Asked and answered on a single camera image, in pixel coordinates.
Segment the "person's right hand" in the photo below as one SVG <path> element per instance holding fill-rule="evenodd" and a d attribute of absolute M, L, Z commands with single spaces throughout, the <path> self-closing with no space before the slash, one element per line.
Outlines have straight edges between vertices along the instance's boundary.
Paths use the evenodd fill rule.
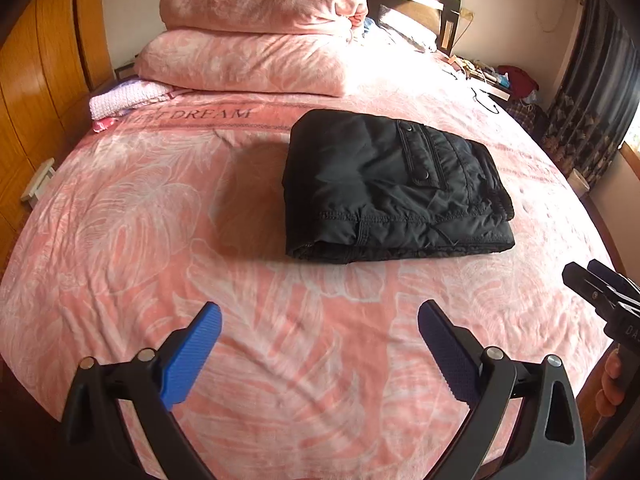
<path fill-rule="evenodd" d="M 618 350 L 613 350 L 606 359 L 601 376 L 601 388 L 596 395 L 596 408 L 602 417 L 612 417 L 622 404 L 625 390 L 618 380 L 622 376 L 622 360 Z"/>

